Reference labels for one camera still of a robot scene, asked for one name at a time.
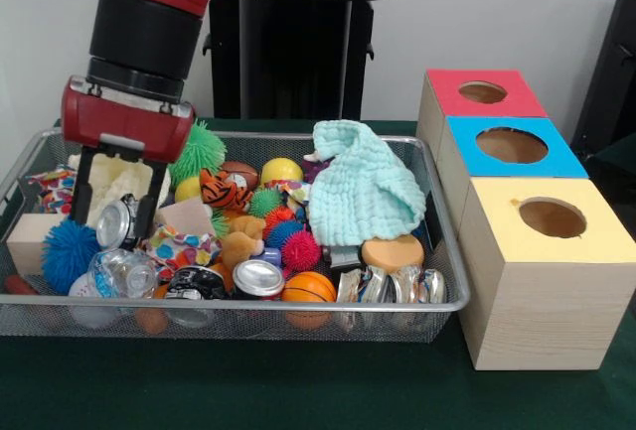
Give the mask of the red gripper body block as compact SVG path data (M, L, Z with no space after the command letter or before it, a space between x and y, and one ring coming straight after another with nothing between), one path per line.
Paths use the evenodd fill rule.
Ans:
M72 76L62 98L62 130L69 141L131 150L157 162L174 162L194 122L194 108L138 96Z

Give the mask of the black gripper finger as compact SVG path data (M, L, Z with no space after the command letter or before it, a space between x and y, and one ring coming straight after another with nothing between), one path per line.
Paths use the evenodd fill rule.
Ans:
M94 157L103 152L103 147L83 146L79 157L79 167L76 175L75 188L72 199L70 219L77 224L86 224L92 199L92 186L89 175Z
M150 183L145 194L137 201L134 215L134 233L139 239L146 238L152 228L154 215L159 203L161 188L165 178L167 164L156 161L137 160L152 170Z

